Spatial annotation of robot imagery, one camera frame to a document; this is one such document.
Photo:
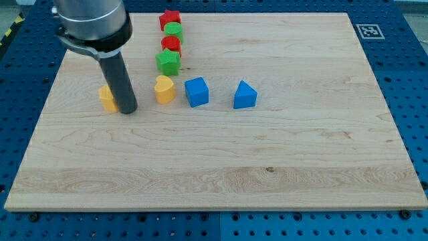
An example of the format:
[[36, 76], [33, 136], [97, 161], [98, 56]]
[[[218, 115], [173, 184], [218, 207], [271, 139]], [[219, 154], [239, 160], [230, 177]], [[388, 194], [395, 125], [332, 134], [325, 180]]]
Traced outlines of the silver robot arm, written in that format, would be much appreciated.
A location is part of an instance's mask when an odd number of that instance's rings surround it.
[[116, 33], [126, 22], [123, 0], [53, 0], [67, 33], [97, 40]]

